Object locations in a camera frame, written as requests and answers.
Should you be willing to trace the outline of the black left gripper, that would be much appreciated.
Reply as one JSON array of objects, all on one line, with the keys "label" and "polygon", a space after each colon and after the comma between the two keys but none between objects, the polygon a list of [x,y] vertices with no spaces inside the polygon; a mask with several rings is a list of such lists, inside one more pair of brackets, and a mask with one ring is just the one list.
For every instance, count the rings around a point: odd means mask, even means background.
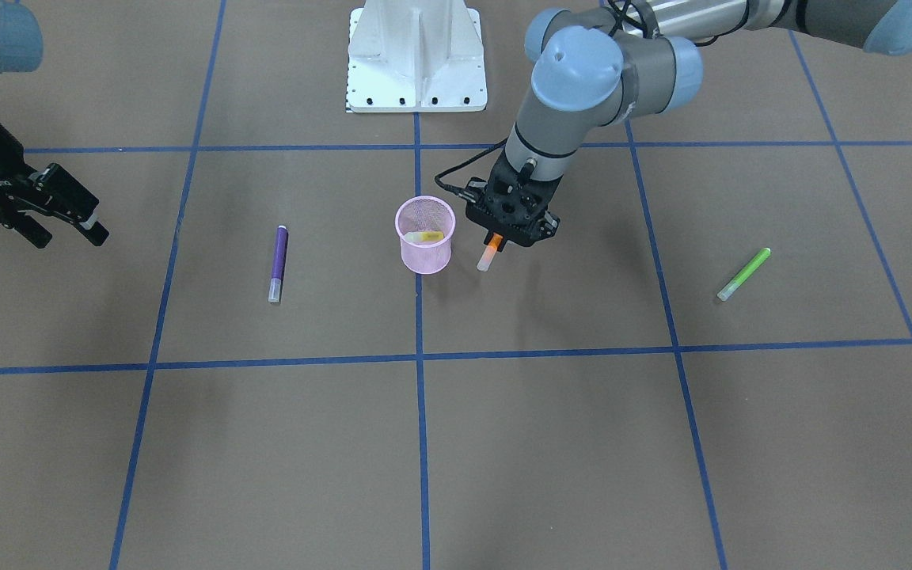
[{"label": "black left gripper", "polygon": [[560,228],[560,217],[548,210],[560,183],[560,178],[522,178],[502,152],[487,180],[468,180],[465,213],[491,232],[492,250],[503,250],[504,241],[529,248],[553,238]]}]

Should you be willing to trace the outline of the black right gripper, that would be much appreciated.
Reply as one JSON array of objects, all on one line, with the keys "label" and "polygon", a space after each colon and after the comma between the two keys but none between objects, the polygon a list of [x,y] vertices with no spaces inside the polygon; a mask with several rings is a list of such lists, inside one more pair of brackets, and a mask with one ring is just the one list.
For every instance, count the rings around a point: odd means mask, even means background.
[{"label": "black right gripper", "polygon": [[53,234],[29,211],[58,218],[76,228],[94,246],[109,232],[97,217],[99,199],[58,163],[43,172],[26,165],[23,147],[0,123],[0,226],[44,249]]}]

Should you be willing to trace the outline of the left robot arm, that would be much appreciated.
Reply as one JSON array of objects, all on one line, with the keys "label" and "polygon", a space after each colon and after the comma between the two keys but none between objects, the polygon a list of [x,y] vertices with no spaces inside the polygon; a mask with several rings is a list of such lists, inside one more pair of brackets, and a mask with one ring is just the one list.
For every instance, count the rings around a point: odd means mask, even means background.
[{"label": "left robot arm", "polygon": [[687,105],[705,75],[700,48],[742,30],[779,28],[859,48],[912,52],[912,1],[608,1],[547,9],[527,29],[530,86],[487,180],[458,191],[485,248],[552,238],[558,185],[587,134]]}]

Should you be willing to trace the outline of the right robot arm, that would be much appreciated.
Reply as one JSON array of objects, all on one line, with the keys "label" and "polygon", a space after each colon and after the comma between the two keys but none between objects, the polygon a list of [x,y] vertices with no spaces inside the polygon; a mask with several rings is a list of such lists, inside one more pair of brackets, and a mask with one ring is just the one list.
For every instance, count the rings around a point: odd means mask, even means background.
[{"label": "right robot arm", "polygon": [[[36,15],[25,5],[0,1],[0,72],[25,73],[39,69],[44,55],[43,35]],[[25,161],[25,148],[0,123],[0,226],[20,234],[37,249],[46,248],[53,234],[30,213],[58,218],[94,246],[109,232],[97,217],[99,199],[58,163],[34,169]]]}]

